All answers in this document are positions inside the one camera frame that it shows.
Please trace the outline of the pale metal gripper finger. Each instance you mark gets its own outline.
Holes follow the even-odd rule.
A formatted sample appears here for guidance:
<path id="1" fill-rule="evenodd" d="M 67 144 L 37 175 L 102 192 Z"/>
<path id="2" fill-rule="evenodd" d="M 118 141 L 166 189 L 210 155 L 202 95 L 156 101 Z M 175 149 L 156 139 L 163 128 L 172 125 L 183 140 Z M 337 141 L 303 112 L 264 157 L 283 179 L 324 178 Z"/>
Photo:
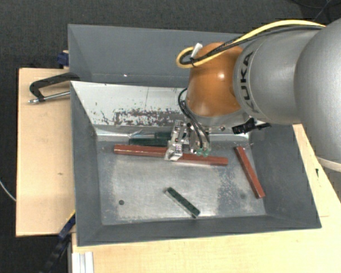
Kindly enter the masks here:
<path id="1" fill-rule="evenodd" d="M 171 141 L 169 141 L 167 144 L 167 150 L 165 152 L 164 159 L 175 161 L 175 146 Z"/>
<path id="2" fill-rule="evenodd" d="M 176 144 L 174 146 L 173 160 L 178 161 L 183 156 L 183 144 Z"/>

